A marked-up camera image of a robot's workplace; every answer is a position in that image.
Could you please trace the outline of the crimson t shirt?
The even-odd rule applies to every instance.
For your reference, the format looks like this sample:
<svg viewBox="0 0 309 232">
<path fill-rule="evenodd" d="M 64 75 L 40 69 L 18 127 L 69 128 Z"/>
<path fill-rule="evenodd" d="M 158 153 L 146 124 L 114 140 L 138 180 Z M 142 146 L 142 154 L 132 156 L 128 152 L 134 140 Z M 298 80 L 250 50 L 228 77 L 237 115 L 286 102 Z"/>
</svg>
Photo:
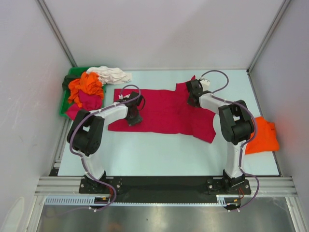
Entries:
<svg viewBox="0 0 309 232">
<path fill-rule="evenodd" d="M 187 103 L 189 92 L 185 83 L 177 83 L 175 90 L 142 89 L 142 122 L 130 126 L 125 119 L 108 126 L 116 132 L 155 132 L 162 134 L 184 134 L 212 143 L 216 132 L 213 127 L 215 113 L 194 108 Z"/>
</svg>

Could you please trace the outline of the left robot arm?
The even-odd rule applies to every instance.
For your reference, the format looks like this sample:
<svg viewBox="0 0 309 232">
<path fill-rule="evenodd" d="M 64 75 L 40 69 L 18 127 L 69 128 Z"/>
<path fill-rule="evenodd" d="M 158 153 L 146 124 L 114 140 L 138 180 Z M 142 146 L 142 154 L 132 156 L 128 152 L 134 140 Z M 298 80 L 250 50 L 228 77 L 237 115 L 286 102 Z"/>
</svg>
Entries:
<svg viewBox="0 0 309 232">
<path fill-rule="evenodd" d="M 102 177 L 106 174 L 102 162 L 97 157 L 101 145 L 103 130 L 110 124 L 125 119 L 129 126 L 142 122 L 140 105 L 145 105 L 145 98 L 140 92 L 120 95 L 112 105 L 94 110 L 81 110 L 75 117 L 67 136 L 70 152 L 81 159 L 85 175 L 91 179 L 90 188 L 102 193 L 107 182 Z"/>
</svg>

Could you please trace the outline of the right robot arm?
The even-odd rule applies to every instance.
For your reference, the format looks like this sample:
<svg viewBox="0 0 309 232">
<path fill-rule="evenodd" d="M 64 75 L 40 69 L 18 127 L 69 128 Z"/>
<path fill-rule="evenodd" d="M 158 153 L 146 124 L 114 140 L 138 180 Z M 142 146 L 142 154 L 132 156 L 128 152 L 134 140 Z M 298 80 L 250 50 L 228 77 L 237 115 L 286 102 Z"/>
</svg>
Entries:
<svg viewBox="0 0 309 232">
<path fill-rule="evenodd" d="M 254 117 L 243 100 L 228 101 L 216 97 L 203 89 L 204 82 L 205 79 L 195 79 L 185 83 L 189 92 L 188 103 L 219 116 L 221 134 L 227 142 L 227 161 L 219 189 L 234 194 L 245 182 L 242 157 L 251 134 L 254 133 Z"/>
</svg>

